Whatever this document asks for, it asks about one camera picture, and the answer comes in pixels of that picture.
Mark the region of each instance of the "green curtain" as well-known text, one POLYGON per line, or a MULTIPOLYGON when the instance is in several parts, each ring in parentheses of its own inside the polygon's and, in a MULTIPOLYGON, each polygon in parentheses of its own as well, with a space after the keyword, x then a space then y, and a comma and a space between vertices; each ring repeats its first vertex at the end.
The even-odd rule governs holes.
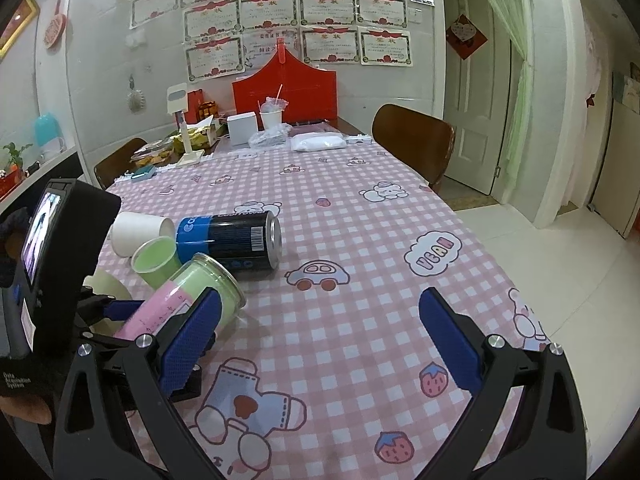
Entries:
POLYGON ((533 88, 533 52, 530 52, 531 6, 530 0, 488 0, 524 63, 518 81, 518 95, 513 110, 511 129, 506 139, 507 164, 503 170, 507 177, 507 200, 515 188, 524 142, 529 129, 531 93, 533 88))

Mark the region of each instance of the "blue gripper pad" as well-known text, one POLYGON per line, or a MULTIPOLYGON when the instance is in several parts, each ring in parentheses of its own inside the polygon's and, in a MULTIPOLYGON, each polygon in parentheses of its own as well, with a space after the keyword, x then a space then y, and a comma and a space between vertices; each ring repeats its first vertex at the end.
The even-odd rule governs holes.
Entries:
POLYGON ((184 387, 221 318, 222 300, 212 290, 195 305, 162 355, 159 384, 167 397, 184 387))
POLYGON ((462 330, 428 289, 420 295, 418 312, 458 387, 477 394, 482 387, 480 356, 462 330))
POLYGON ((104 308, 102 313, 112 321, 126 321, 143 303, 144 301, 140 300, 114 300, 104 308))

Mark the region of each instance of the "potted plant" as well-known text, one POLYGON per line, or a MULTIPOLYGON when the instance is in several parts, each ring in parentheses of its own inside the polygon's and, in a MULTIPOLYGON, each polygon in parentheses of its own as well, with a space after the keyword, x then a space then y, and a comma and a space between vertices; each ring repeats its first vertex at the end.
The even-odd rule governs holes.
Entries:
POLYGON ((33 144, 26 144, 17 149, 14 142, 10 142, 4 146, 9 152, 9 163, 6 170, 0 170, 0 199, 4 198, 11 190, 24 180, 24 171, 22 170, 22 152, 30 148, 33 144))

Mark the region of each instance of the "light switch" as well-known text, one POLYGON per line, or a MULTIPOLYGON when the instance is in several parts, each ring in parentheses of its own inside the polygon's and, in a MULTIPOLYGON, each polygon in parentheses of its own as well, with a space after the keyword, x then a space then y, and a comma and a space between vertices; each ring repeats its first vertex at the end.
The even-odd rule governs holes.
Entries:
POLYGON ((409 21, 411 23, 422 23, 422 10, 409 7, 409 21))

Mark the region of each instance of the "door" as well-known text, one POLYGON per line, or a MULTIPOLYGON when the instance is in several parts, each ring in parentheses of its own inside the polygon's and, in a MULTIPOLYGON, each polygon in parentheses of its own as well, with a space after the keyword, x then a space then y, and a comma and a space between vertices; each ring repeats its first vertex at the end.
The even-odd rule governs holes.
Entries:
POLYGON ((510 39, 487 0, 444 0, 444 11, 447 27, 464 14, 488 40, 465 60, 447 44, 444 120, 456 143, 446 175, 489 194, 509 99, 510 39))
POLYGON ((591 206, 624 237, 638 214, 640 115, 613 103, 609 142, 591 206))

